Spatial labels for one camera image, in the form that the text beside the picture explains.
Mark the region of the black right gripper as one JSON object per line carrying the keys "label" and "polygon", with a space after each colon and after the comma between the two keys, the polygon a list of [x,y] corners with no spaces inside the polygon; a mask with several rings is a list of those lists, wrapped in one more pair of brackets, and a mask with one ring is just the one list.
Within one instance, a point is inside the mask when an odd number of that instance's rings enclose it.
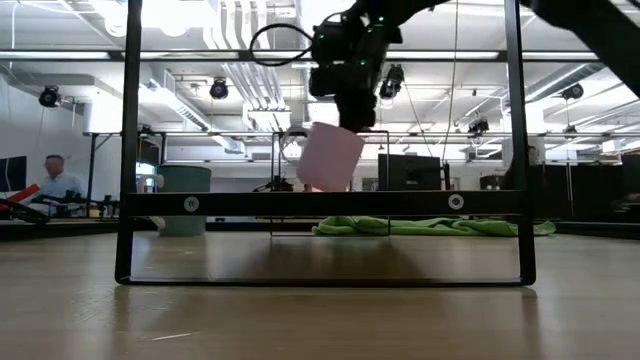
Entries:
{"label": "black right gripper", "polygon": [[[313,27],[311,57],[317,66],[310,72],[309,93],[334,96],[341,128],[368,131],[376,123],[377,98],[373,93],[387,49],[400,43],[402,35],[384,16],[368,23],[354,13],[337,16],[337,21],[327,17]],[[357,113],[351,95],[360,95]]]}

